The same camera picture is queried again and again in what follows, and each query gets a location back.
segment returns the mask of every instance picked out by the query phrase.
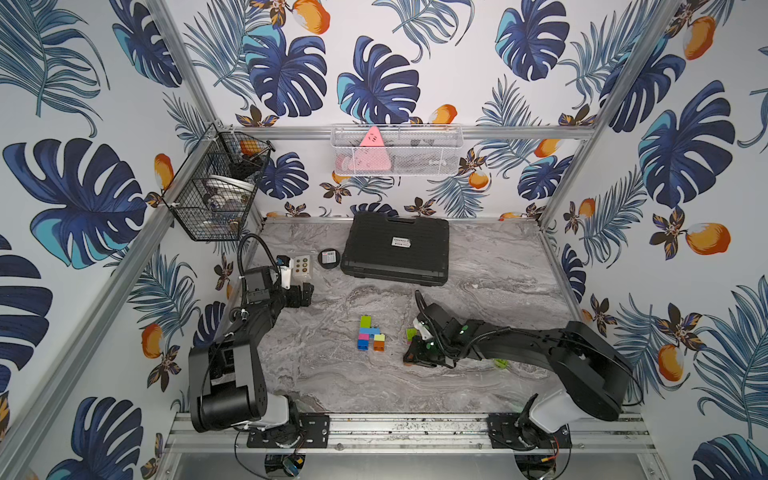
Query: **black wire basket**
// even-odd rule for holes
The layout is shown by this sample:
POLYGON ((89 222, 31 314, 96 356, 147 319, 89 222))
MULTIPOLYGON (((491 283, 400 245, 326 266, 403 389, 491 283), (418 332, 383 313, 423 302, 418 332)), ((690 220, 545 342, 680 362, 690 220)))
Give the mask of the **black wire basket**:
POLYGON ((189 183, 172 204, 166 203, 192 240, 240 239, 273 151, 269 141, 216 132, 189 183))

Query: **lego brick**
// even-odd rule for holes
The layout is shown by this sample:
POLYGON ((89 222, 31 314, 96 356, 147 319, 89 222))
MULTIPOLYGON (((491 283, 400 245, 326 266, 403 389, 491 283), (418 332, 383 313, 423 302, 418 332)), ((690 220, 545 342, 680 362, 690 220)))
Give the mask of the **lego brick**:
POLYGON ((407 329, 406 336, 408 337, 408 343, 411 343, 411 340, 413 340, 413 337, 417 336, 418 334, 419 334, 419 331, 417 329, 407 329))

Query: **tropical leaf wallpaper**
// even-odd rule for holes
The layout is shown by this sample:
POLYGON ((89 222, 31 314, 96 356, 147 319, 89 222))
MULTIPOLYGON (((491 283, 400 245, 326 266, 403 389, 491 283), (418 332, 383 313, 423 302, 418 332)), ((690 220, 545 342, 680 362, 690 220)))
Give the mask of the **tropical leaf wallpaper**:
MULTIPOLYGON (((613 30, 646 7, 596 24, 567 60, 587 100, 614 83, 585 45, 620 51, 613 30)), ((682 2, 546 226, 584 321, 634 365, 627 402, 642 401, 670 478, 768 478, 768 263, 754 220, 766 15, 749 0, 682 2)))
MULTIPOLYGON (((2 441, 206 122, 144 0, 0 0, 0 94, 2 441)), ((292 160, 275 168, 301 179, 292 160)), ((39 478, 157 471, 195 330, 231 293, 215 267, 228 257, 231 275, 234 258, 169 232, 32 461, 39 478)))
MULTIPOLYGON (((567 132, 594 123, 658 2, 596 0, 587 9, 575 0, 193 0, 168 7, 225 124, 560 125, 567 132)), ((649 115, 685 67, 682 54, 663 50, 634 86, 644 100, 629 98, 622 110, 625 129, 649 115)), ((179 125, 180 137, 194 131, 190 121, 179 125)), ((533 204, 533 211, 545 207, 578 148, 567 138, 487 138, 462 145, 462 165, 450 177, 347 179, 336 175, 327 142, 274 144, 278 160, 257 196, 259 211, 271 217, 346 217, 374 203, 407 215, 417 196, 434 198, 438 217, 520 217, 533 204)))

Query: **blue monstera leaf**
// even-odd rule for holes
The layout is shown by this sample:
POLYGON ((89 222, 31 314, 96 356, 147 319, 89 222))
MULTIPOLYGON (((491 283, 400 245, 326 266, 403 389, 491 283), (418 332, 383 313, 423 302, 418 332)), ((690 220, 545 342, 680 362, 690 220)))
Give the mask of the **blue monstera leaf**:
MULTIPOLYGON (((662 38, 632 84, 632 89, 621 102, 621 107, 611 119, 611 127, 615 132, 634 130, 635 125, 648 118, 654 105, 667 96, 667 92, 672 86, 672 78, 669 75, 674 74, 674 79, 677 81, 683 74, 685 60, 676 55, 661 57, 666 46, 667 39, 662 38)), ((624 70, 630 53, 626 53, 619 59, 614 70, 606 78, 603 90, 600 92, 600 106, 605 103, 608 94, 614 90, 616 80, 624 70)))
POLYGON ((301 195, 310 187, 306 182, 309 179, 310 176, 304 171, 304 164, 299 161, 299 155, 289 152, 266 165, 259 190, 282 200, 301 195))
POLYGON ((131 167, 109 145, 99 145, 92 152, 80 181, 81 162, 91 145, 84 138, 67 142, 59 173, 61 142, 39 141, 32 153, 43 180, 27 165, 26 144, 3 150, 5 163, 29 194, 47 204, 63 205, 39 213, 29 227, 48 252, 76 269, 124 249, 138 235, 134 226, 144 223, 147 207, 131 167))
POLYGON ((584 292, 587 291, 587 272, 584 271, 584 263, 579 260, 569 243, 566 243, 563 248, 560 265, 571 284, 571 290, 573 290, 576 300, 581 302, 581 299, 584 298, 584 292))
POLYGON ((380 214, 385 217, 397 217, 399 215, 397 213, 397 210, 392 208, 392 206, 390 206, 389 204, 380 204, 380 203, 360 204, 360 205, 352 205, 349 209, 352 211, 352 215, 357 215, 360 212, 374 212, 376 214, 380 214))
POLYGON ((548 2, 522 0, 522 16, 514 8, 507 8, 498 24, 496 53, 523 80, 546 78, 565 50, 571 26, 545 21, 564 17, 565 7, 560 2, 548 2))
POLYGON ((373 45, 366 60, 363 53, 372 41, 366 36, 357 39, 353 59, 357 75, 339 75, 336 86, 339 106, 367 124, 405 123, 416 109, 421 94, 419 73, 416 70, 391 72, 409 63, 401 55, 390 55, 392 50, 386 45, 373 45))
MULTIPOLYGON (((0 235, 0 250, 10 249, 11 244, 0 235)), ((0 359, 13 362, 16 369, 21 370, 34 352, 29 344, 37 346, 48 331, 48 320, 45 316, 51 309, 53 294, 42 286, 28 285, 30 279, 40 279, 40 272, 32 262, 18 255, 0 255, 0 277, 12 280, 13 283, 27 283, 0 286, 0 306, 11 307, 13 310, 11 314, 0 315, 0 337, 25 342, 0 342, 0 359)), ((11 370, 6 365, 0 365, 0 392, 8 388, 10 381, 11 370)), ((0 414, 0 432, 2 430, 0 414)))
POLYGON ((768 478, 768 455, 737 434, 699 445, 694 453, 696 480, 763 480, 768 478))
POLYGON ((648 128, 638 147, 643 183, 658 203, 674 208, 681 201, 693 200, 715 184, 717 175, 730 165, 733 155, 711 143, 714 138, 732 144, 736 137, 725 98, 709 97, 723 93, 723 84, 715 80, 688 102, 680 123, 667 110, 648 128))
POLYGON ((571 155, 558 162, 552 155, 528 165, 520 175, 518 193, 526 200, 551 197, 573 159, 571 155))
POLYGON ((123 25, 112 25, 114 36, 136 71, 152 81, 173 88, 181 85, 181 74, 176 68, 165 40, 157 30, 147 7, 131 0, 109 0, 123 25))
POLYGON ((205 306, 204 314, 197 321, 197 331, 194 333, 192 345, 195 347, 209 346, 216 336, 221 318, 224 316, 222 302, 213 302, 205 306))
POLYGON ((306 117, 323 106, 328 67, 321 54, 306 52, 310 48, 326 52, 320 37, 298 37, 286 52, 283 30, 272 25, 254 28, 243 37, 253 90, 278 117, 286 112, 289 117, 306 117))
POLYGON ((72 451, 82 460, 69 458, 60 462, 48 473, 48 480, 133 479, 134 472, 129 467, 139 459, 144 435, 141 409, 135 408, 125 415, 134 404, 107 397, 94 407, 86 429, 88 412, 95 401, 95 397, 88 397, 80 402, 74 416, 72 451))

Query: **white wire basket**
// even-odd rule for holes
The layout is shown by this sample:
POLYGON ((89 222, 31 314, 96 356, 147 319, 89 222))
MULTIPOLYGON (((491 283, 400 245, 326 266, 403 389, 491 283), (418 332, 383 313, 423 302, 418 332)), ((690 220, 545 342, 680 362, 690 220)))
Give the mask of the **white wire basket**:
POLYGON ((336 174, 347 177, 448 177, 464 144, 457 125, 376 125, 384 147, 360 147, 373 125, 333 125, 336 174))

